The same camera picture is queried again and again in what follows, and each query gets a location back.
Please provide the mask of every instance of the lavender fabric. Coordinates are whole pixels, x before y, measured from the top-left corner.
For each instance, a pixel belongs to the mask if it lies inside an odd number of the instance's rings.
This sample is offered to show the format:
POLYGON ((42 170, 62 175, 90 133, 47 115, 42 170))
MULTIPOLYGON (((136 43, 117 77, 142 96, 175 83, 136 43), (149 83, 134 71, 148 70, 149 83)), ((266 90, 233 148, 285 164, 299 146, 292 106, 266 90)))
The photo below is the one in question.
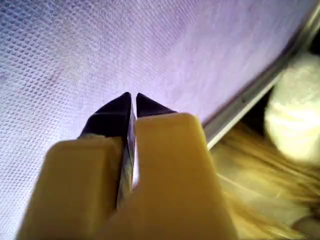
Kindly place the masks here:
POLYGON ((285 47, 315 0, 2 0, 0 239, 44 155, 129 91, 201 121, 285 47))

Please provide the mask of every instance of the metal edge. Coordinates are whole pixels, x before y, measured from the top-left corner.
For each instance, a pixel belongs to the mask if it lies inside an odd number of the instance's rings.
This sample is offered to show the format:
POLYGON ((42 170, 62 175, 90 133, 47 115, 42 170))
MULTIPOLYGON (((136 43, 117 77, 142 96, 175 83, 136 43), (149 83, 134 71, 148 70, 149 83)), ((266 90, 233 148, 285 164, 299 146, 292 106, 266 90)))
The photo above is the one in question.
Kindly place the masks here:
POLYGON ((289 41, 286 49, 262 74, 215 114, 204 126, 207 148, 211 149, 279 80, 279 73, 289 59, 308 50, 320 27, 320 1, 315 4, 309 18, 289 41))

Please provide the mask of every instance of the white mesh fabric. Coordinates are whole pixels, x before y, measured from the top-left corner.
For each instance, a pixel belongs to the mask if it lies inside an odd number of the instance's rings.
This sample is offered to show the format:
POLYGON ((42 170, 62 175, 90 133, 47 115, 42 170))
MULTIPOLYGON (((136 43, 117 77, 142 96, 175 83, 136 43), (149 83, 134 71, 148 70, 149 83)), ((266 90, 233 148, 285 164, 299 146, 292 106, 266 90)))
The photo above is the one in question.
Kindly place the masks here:
POLYGON ((125 91, 215 113, 285 47, 313 0, 2 0, 0 239, 48 148, 125 91))

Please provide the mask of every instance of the textured fabric surface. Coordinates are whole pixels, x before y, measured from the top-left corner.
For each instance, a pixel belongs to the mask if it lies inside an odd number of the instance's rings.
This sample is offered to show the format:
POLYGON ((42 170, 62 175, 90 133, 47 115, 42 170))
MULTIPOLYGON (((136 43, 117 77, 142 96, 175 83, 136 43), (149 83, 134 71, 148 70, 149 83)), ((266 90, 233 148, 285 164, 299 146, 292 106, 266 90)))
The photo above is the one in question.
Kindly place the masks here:
POLYGON ((43 157, 125 91, 205 120, 271 63, 314 0, 0 2, 0 239, 43 157))

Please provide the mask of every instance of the white fluffy object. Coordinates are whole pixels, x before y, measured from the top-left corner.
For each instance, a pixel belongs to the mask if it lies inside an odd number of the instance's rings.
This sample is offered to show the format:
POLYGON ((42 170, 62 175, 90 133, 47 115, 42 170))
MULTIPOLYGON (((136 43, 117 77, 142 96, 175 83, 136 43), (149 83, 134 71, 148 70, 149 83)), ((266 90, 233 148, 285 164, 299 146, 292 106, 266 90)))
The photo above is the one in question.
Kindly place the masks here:
POLYGON ((301 55, 281 73, 264 119, 280 152, 297 162, 320 165, 320 57, 301 55))

